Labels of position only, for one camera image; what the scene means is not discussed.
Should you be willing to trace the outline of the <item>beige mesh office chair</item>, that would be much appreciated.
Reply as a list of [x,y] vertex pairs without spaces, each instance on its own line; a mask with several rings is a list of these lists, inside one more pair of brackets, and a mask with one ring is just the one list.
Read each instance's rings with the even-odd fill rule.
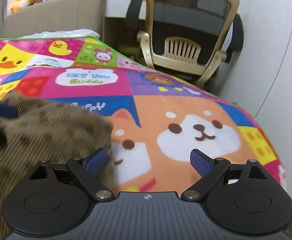
[[131,0],[125,25],[136,33],[136,59],[210,90],[222,63],[243,48],[239,0]]

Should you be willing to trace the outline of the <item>olive polka dot corduroy garment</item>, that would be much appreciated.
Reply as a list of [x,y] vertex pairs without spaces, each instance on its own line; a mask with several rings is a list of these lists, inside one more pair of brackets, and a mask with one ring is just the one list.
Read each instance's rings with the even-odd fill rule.
[[17,109],[16,118],[0,117],[0,128],[7,138],[6,146],[0,146],[0,239],[8,232],[1,215],[4,198],[40,160],[62,164],[104,148],[109,159],[97,179],[113,186],[113,126],[105,118],[79,107],[25,97],[14,90],[0,103]]

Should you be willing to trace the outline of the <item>yellow duck plush toy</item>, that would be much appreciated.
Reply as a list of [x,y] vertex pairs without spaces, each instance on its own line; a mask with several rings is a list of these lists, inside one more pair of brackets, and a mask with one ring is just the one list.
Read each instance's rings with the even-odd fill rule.
[[33,3],[34,3],[33,0],[16,0],[10,10],[12,13],[15,13],[33,5]]

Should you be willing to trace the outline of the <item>beige upholstered headboard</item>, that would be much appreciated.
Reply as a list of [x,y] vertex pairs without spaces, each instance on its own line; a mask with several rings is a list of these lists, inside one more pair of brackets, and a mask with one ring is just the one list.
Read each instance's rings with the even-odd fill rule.
[[101,35],[105,11],[106,0],[47,0],[7,16],[0,28],[0,38],[77,29]]

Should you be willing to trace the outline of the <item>white desk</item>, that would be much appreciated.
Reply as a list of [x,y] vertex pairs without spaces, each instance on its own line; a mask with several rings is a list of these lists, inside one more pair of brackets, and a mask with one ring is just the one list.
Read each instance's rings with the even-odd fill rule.
[[131,0],[106,0],[106,18],[126,18]]

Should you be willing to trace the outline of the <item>colourful cartoon play mat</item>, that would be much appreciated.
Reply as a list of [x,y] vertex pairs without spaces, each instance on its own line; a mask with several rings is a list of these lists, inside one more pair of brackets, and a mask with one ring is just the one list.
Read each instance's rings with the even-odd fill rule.
[[0,100],[12,90],[109,121],[113,191],[183,192],[199,179],[190,165],[193,149],[235,164],[255,159],[286,183],[271,143],[247,112],[97,38],[0,40]]

